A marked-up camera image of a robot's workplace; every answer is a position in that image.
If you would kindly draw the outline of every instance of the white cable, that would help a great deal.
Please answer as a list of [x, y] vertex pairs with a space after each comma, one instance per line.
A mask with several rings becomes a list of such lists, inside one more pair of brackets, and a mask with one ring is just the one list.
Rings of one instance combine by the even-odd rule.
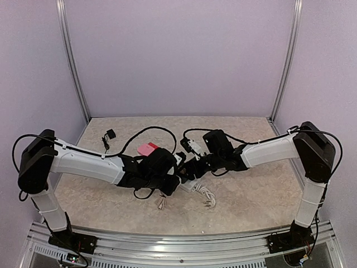
[[207, 187], [197, 183], [192, 191], [206, 195], [208, 200], [204, 203], [206, 205], [205, 207], [214, 208], [216, 206], [215, 195]]
[[160, 195], [160, 199], [157, 203], [157, 208], [159, 210], [163, 210], [166, 206], [166, 196], [163, 194], [163, 192], [160, 192], [160, 193], [161, 193], [161, 195]]

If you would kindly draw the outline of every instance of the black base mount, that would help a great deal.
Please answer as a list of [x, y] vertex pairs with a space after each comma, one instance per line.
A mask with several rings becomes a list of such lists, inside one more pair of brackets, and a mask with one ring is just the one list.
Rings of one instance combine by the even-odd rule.
[[62, 247], [74, 252], [93, 254], [97, 246], [97, 238], [88, 234], [75, 233], [72, 231], [71, 223], [67, 217], [67, 229], [60, 232], [53, 232], [49, 239], [49, 244]]
[[270, 253], [293, 250], [313, 244], [311, 227], [304, 228], [292, 222], [289, 232], [272, 234], [267, 237]]

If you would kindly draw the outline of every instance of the white power strip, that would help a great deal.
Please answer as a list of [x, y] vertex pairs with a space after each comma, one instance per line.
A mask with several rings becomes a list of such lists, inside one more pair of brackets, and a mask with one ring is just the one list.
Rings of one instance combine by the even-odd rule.
[[188, 180], [185, 183], [180, 184], [180, 188], [188, 193], [192, 192], [197, 183], [201, 182], [201, 179]]

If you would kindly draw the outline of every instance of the marble-patterned table surface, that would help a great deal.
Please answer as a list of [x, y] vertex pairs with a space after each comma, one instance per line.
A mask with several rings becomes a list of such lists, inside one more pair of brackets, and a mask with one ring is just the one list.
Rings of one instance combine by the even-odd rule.
[[[177, 137], [178, 150], [187, 128], [221, 128], [234, 137], [256, 141], [274, 136], [265, 118], [260, 117], [123, 117], [93, 118], [79, 146], [104, 152], [101, 137], [113, 129], [117, 137], [109, 140], [110, 150], [121, 150], [125, 142], [148, 126], [170, 129]], [[190, 132], [206, 151], [204, 132]], [[160, 130], [149, 130], [135, 139], [126, 154], [138, 155], [137, 147], [153, 142], [172, 150], [172, 137]], [[233, 146], [239, 143], [232, 141]], [[247, 171], [229, 172], [202, 179], [216, 196], [214, 209], [204, 206], [199, 193], [177, 189], [168, 197], [164, 210], [157, 209], [160, 191], [147, 200], [138, 200], [133, 189], [120, 188], [104, 181], [64, 174], [56, 188], [62, 208], [73, 225], [108, 231], [165, 235], [194, 235], [252, 231], [291, 224], [301, 199], [301, 189], [287, 160], [264, 164]], [[149, 190], [140, 193], [145, 196]]]

